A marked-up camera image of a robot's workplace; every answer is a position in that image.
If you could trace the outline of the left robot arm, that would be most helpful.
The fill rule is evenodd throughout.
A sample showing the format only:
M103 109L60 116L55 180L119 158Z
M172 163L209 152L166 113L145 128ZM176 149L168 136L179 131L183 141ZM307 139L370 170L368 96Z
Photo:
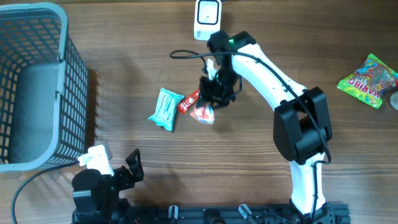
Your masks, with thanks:
M85 169L72 179L76 209L72 223L140 223L134 210L120 191L131 189L144 179L141 155L135 149L127 158L128 167L114 170L114 175L101 174L96 169Z

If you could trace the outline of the Haribo gummy candy bag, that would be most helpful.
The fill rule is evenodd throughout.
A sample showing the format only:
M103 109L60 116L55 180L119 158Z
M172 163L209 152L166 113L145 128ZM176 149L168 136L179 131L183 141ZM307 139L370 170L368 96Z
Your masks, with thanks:
M340 80L336 87L357 100L379 109L382 105L382 95L397 88L397 72L374 54L369 54L361 66Z

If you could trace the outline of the teal tissue packet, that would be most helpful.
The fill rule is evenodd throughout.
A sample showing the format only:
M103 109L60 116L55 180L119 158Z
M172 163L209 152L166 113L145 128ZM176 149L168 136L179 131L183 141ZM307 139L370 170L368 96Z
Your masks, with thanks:
M173 131L177 106L183 99L183 95L161 88L155 112L148 117L148 120L153 121L157 126L161 126L168 131Z

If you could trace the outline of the red stick packet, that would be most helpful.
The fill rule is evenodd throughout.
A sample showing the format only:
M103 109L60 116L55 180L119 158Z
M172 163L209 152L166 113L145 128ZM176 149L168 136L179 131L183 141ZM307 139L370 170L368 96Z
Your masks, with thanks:
M197 102L199 95L200 95L200 90L199 89L195 90L191 95L186 97L178 104L177 110L181 114L185 114Z

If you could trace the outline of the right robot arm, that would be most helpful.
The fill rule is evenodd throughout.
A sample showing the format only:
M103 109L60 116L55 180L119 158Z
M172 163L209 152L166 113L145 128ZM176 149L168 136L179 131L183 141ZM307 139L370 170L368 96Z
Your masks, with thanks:
M332 130L324 92L289 78L245 31L232 37L223 30L215 32L207 47L220 68L213 78L200 78L199 103L228 106L238 94L234 86L246 79L274 112L273 140L290 164L291 202L296 212L306 219L318 219L325 204L322 165L331 162L327 142Z

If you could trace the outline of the small red white box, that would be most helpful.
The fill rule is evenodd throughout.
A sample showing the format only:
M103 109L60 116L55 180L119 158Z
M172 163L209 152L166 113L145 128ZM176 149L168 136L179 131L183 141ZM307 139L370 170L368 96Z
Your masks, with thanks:
M213 108L209 105L194 108L190 116L203 124L213 124L215 122Z

